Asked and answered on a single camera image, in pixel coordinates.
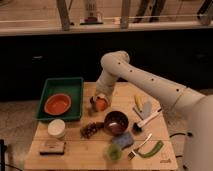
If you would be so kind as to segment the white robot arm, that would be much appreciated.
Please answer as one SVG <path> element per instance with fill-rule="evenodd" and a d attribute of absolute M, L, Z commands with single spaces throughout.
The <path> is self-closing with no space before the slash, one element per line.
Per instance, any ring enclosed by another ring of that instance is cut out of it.
<path fill-rule="evenodd" d="M 111 103 L 115 84 L 122 78 L 147 94 L 188 116 L 183 165 L 187 171 L 213 171 L 213 95 L 204 95 L 182 84 L 146 72 L 129 64 L 125 51 L 106 53 L 94 97 L 103 94 Z"/>

